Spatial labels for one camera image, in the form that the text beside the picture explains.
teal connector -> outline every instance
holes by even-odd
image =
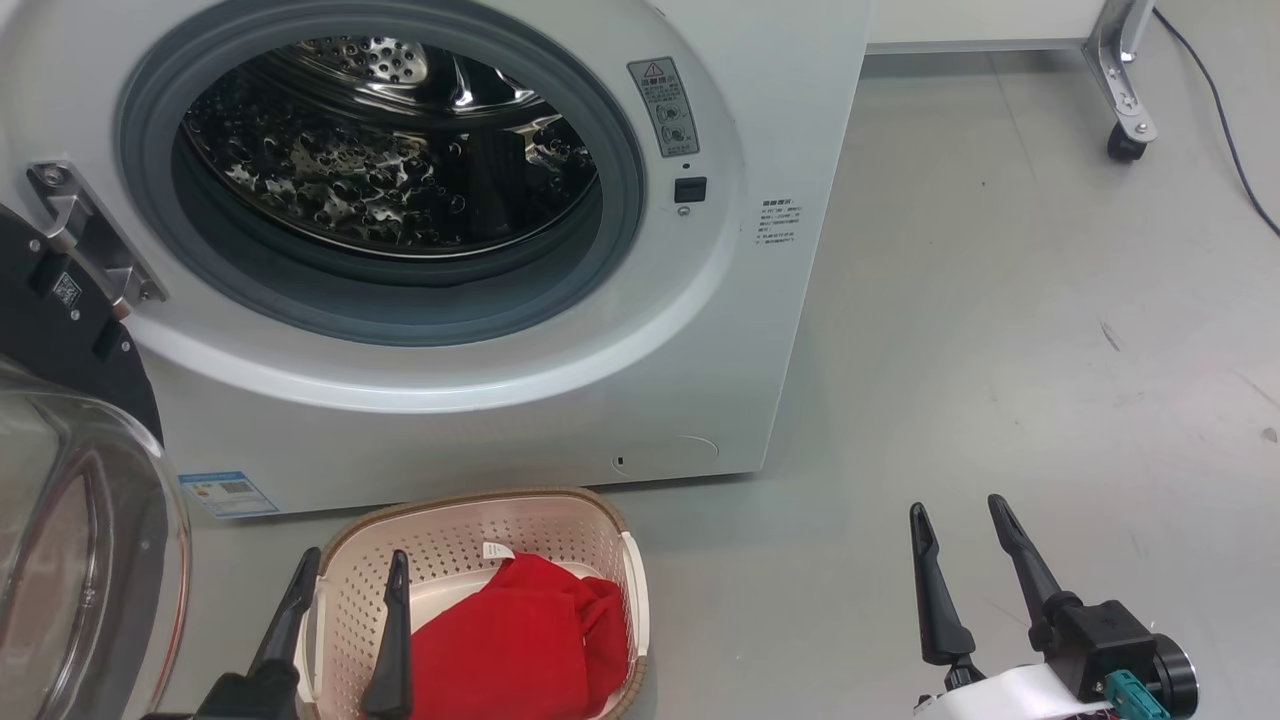
[[[1107,675],[1105,692],[1107,702],[1124,720],[1170,720],[1169,711],[1147,692],[1147,685],[1128,670],[1116,670]]]

power cord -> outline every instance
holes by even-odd
[[[1152,8],[1151,14],[1156,15],[1156,19],[1160,20],[1160,24],[1165,26],[1169,35],[1174,36],[1174,40],[1183,44],[1183,47],[1190,53],[1192,60],[1196,60],[1196,64],[1199,67],[1201,74],[1203,74],[1204,79],[1208,82],[1208,88],[1213,91],[1213,102],[1217,105],[1217,119],[1222,122],[1222,135],[1226,136],[1226,146],[1231,150],[1231,160],[1235,163],[1235,174],[1240,176],[1240,184],[1244,186],[1244,192],[1248,193],[1249,202],[1252,202],[1253,209],[1258,211],[1258,217],[1261,217],[1267,227],[1271,228],[1271,232],[1280,236],[1280,225],[1276,225],[1275,220],[1271,219],[1271,215],[1262,209],[1262,204],[1258,202],[1258,196],[1253,195],[1253,186],[1249,184],[1249,178],[1244,174],[1244,167],[1240,165],[1240,154],[1235,150],[1235,140],[1231,137],[1231,128],[1226,124],[1226,111],[1222,110],[1222,97],[1217,94],[1217,83],[1215,83],[1213,77],[1208,74],[1208,68],[1204,67],[1204,61],[1199,59],[1199,55],[1196,53],[1196,49],[1192,47],[1192,44],[1183,37],[1183,33],[1178,32],[1178,28],[1175,28],[1172,23],[1165,18],[1165,14],[1161,13],[1158,8]]]

laundry basket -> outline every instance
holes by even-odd
[[[497,573],[481,546],[498,542],[540,555],[579,577],[622,588],[631,669],[603,719],[621,717],[644,682],[649,651],[649,591],[640,551],[622,516],[600,496],[577,488],[526,488],[399,505],[365,515],[338,533],[320,560],[315,601],[296,665],[305,716],[358,720],[372,676],[387,609],[392,552],[410,557],[410,616],[416,630]]]

brown basket rim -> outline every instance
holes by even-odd
[[[562,486],[543,486],[543,487],[527,487],[527,488],[509,488],[509,489],[495,489],[474,492],[467,495],[457,495],[452,497],[445,497],[440,500],[428,500],[422,502],[406,502],[402,505],[392,505],[389,507],[383,507],[381,510],[375,510],[372,512],[361,515],[351,523],[348,523],[342,530],[339,530],[333,538],[324,546],[324,552],[320,556],[320,577],[324,577],[329,571],[329,562],[333,560],[334,553],[343,543],[351,539],[352,536],[358,533],[374,523],[380,523],[390,518],[398,518],[401,515],[412,515],[415,512],[421,512],[422,510],[438,510],[440,507],[453,507],[457,505],[470,505],[472,502],[488,502],[492,500],[516,500],[527,497],[573,497],[576,500],[584,500],[590,502],[602,510],[613,523],[613,527],[618,530],[618,534],[627,532],[627,523],[622,519],[622,514],[618,512],[609,501],[604,500],[598,493],[594,493],[585,488],[562,487]],[[649,602],[649,598],[643,598],[644,602]],[[649,671],[649,657],[646,655],[637,656],[631,670],[631,675],[627,678],[626,685],[622,688],[622,697],[618,703],[607,712],[602,715],[599,720],[618,720],[626,714],[627,710],[635,703],[636,697],[640,694],[640,685],[644,684],[644,678]],[[307,703],[306,710],[319,719],[320,708],[312,703]]]

floor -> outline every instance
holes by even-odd
[[[1161,6],[1280,213],[1280,6]],[[631,717],[908,717],[943,676],[919,660],[916,500],[978,666],[1036,662],[991,492],[1064,587],[1183,644],[1198,716],[1274,715],[1280,238],[1155,23],[1132,70],[1161,137],[1124,167],[1074,54],[868,60],[765,469],[607,491],[653,603]],[[300,552],[348,516],[192,520],[174,711],[244,667]]]

